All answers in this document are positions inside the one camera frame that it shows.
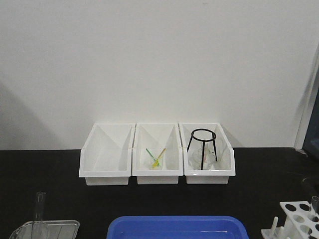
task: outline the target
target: test tube rack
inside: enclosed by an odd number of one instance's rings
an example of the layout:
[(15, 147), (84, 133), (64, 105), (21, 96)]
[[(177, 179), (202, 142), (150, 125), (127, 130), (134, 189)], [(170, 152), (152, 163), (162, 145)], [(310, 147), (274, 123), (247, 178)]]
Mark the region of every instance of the test tube rack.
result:
[(280, 206), (287, 215), (286, 222), (277, 227), (275, 217), (271, 229), (261, 229), (264, 239), (319, 239), (319, 216), (309, 212), (307, 201), (281, 202)]

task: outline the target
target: blue tray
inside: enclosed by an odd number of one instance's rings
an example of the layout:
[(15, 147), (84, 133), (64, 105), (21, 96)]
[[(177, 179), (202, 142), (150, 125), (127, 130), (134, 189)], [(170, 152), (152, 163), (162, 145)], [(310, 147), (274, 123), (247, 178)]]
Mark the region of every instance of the blue tray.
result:
[(248, 239), (243, 224), (228, 216), (119, 217), (107, 239)]

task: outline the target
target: storage bin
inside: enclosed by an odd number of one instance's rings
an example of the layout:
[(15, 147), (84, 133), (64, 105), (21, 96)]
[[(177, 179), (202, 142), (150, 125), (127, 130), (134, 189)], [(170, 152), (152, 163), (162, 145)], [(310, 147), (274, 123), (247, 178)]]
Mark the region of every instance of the storage bin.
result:
[[(194, 156), (194, 151), (202, 149), (202, 142), (193, 139), (187, 151), (191, 133), (198, 128), (209, 129), (216, 134), (217, 161), (214, 161), (209, 169), (194, 169), (189, 163)], [(187, 184), (227, 184), (229, 176), (235, 176), (234, 150), (219, 123), (180, 123), (179, 130), (183, 146), (184, 175)], [(199, 137), (206, 137), (204, 131), (196, 133)], [(211, 151), (214, 151), (213, 142), (207, 142), (205, 145), (206, 148), (208, 147)]]
[(243, 224), (228, 216), (119, 217), (106, 239), (248, 239)]
[(79, 177), (87, 185), (127, 185), (135, 124), (94, 124), (80, 156)]
[[(153, 168), (163, 153), (160, 167)], [(133, 148), (132, 175), (138, 184), (177, 184), (183, 175), (182, 147), (176, 123), (138, 123)]]

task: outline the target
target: metal ring stand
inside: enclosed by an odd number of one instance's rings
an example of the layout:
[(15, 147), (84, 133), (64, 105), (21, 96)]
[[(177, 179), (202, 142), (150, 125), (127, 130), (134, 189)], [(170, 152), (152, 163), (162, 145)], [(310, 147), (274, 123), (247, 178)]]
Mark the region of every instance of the metal ring stand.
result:
[[(200, 139), (200, 138), (196, 138), (194, 136), (194, 133), (197, 132), (197, 131), (207, 131), (207, 132), (210, 132), (211, 133), (211, 139)], [(217, 161), (217, 153), (216, 153), (216, 144), (215, 144), (215, 139), (216, 139), (216, 134), (209, 130), (209, 129), (205, 129), (205, 128), (198, 128), (198, 129), (195, 129), (192, 131), (191, 133), (191, 137), (190, 137), (190, 140), (189, 140), (189, 143), (188, 143), (188, 147), (187, 147), (187, 151), (189, 150), (189, 147), (190, 147), (190, 143), (192, 141), (192, 139), (195, 139), (197, 141), (200, 141), (200, 142), (203, 142), (203, 150), (202, 150), (202, 156), (201, 156), (201, 167), (200, 169), (202, 170), (203, 169), (203, 163), (204, 163), (204, 151), (205, 151), (205, 143), (206, 142), (212, 142), (213, 141), (213, 145), (214, 145), (214, 151), (215, 151), (215, 158), (216, 158), (216, 161)]]

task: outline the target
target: white plastic bin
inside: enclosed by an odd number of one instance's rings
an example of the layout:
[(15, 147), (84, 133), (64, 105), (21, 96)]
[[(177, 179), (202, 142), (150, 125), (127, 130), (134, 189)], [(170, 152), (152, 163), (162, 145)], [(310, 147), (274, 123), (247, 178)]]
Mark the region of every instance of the white plastic bin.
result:
[(87, 185), (128, 185), (135, 124), (94, 124), (80, 156)]
[[(189, 164), (193, 152), (202, 149), (202, 142), (193, 139), (187, 152), (191, 133), (198, 128), (209, 129), (216, 134), (215, 143), (218, 161), (206, 170), (193, 169)], [(227, 184), (229, 176), (235, 176), (234, 150), (219, 123), (180, 123), (179, 130), (183, 145), (184, 175), (187, 184)], [(199, 136), (201, 136), (201, 133), (205, 137), (205, 132), (199, 132)], [(205, 143), (205, 147), (214, 151), (213, 142)]]
[[(162, 150), (161, 167), (152, 168), (153, 160)], [(177, 184), (178, 176), (183, 175), (182, 147), (178, 124), (146, 124), (136, 126), (133, 148), (132, 175), (137, 177), (138, 184)]]

